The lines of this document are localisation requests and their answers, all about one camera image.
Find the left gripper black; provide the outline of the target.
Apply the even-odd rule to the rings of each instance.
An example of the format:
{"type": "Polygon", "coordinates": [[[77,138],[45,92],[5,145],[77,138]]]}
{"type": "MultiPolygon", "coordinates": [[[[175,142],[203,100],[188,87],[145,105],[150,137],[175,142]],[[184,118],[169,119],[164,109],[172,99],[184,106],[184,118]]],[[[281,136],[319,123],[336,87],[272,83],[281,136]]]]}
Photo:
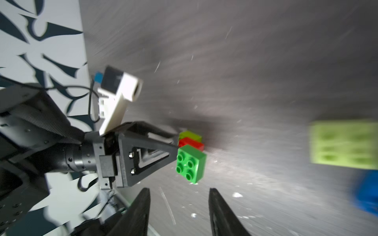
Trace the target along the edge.
{"type": "Polygon", "coordinates": [[[97,183],[101,189],[112,189],[115,179],[117,187],[132,187],[176,161],[178,134],[146,122],[131,122],[118,127],[116,135],[119,150],[113,135],[100,136],[97,131],[86,133],[80,145],[64,147],[69,172],[97,173],[87,186],[79,178],[79,189],[89,189],[97,183]]]}

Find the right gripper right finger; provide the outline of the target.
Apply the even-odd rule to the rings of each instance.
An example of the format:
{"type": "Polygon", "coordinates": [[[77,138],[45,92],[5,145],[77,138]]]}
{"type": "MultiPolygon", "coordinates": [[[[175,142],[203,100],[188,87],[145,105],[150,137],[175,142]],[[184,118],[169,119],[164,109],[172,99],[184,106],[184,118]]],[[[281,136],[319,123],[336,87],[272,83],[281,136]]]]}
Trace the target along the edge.
{"type": "Polygon", "coordinates": [[[213,236],[250,236],[216,188],[209,191],[209,214],[213,236]]]}

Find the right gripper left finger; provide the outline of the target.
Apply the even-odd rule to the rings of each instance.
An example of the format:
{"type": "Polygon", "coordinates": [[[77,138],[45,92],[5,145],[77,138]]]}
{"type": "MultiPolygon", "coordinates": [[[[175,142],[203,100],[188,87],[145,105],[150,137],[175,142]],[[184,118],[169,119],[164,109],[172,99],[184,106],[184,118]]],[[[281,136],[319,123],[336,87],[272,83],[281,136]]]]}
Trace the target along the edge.
{"type": "Polygon", "coordinates": [[[107,236],[146,236],[148,234],[150,204],[150,190],[143,188],[107,236]]]}

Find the red lego brick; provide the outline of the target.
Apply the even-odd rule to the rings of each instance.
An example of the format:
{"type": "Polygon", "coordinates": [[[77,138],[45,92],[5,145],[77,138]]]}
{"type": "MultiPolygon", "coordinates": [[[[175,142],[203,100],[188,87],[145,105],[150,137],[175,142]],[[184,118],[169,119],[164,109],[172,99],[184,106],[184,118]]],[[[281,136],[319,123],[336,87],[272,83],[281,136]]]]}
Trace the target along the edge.
{"type": "Polygon", "coordinates": [[[179,147],[183,147],[186,145],[190,145],[193,148],[196,148],[200,151],[204,151],[204,145],[201,142],[195,141],[189,137],[183,138],[179,140],[179,147]]]}

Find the lime lego brick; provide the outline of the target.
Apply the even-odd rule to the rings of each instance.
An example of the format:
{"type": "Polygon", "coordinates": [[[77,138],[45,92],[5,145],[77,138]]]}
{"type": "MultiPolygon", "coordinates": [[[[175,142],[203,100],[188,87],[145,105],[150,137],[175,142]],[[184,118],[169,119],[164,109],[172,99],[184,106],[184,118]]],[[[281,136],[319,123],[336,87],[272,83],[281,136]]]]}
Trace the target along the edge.
{"type": "Polygon", "coordinates": [[[184,138],[190,138],[194,141],[197,141],[197,142],[202,142],[202,136],[196,134],[196,133],[193,133],[189,130],[186,130],[186,131],[183,131],[179,134],[179,139],[184,139],[184,138]]]}

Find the green lego brick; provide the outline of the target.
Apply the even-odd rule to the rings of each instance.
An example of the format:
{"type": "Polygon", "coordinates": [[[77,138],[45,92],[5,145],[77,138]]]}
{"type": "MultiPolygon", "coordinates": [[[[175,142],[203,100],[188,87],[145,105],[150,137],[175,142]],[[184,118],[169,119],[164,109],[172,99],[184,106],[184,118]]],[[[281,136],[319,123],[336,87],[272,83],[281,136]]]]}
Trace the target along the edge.
{"type": "Polygon", "coordinates": [[[204,176],[207,154],[185,145],[178,149],[176,172],[192,184],[197,184],[204,176]]]}

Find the blue lego brick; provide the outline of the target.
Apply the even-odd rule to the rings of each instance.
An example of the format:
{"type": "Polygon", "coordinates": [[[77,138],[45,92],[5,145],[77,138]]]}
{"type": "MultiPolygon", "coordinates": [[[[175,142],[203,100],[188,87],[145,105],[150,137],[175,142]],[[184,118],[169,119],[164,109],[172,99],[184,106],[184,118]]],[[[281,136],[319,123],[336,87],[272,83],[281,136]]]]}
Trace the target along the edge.
{"type": "Polygon", "coordinates": [[[378,171],[370,170],[358,185],[354,197],[355,205],[361,210],[378,216],[378,171]]]}

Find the yellow-green lego brick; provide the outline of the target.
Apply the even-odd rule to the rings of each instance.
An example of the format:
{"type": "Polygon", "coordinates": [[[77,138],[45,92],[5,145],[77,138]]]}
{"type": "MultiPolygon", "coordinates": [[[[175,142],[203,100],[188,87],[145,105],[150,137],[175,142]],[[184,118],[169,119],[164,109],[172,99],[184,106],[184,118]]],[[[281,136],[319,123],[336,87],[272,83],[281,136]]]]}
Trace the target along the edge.
{"type": "Polygon", "coordinates": [[[315,121],[310,125],[309,141],[314,164],[378,168],[378,123],[375,121],[315,121]]]}

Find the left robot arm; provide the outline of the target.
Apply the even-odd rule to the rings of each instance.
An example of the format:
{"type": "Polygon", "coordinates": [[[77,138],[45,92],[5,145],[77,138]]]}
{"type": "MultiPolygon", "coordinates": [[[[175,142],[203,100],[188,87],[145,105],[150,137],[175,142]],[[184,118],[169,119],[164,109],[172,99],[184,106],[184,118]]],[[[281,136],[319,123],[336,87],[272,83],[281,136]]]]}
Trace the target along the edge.
{"type": "Polygon", "coordinates": [[[97,174],[101,190],[131,187],[175,161],[178,136],[122,121],[118,99],[99,131],[83,132],[37,84],[1,90],[1,233],[45,199],[49,172],[97,174]]]}

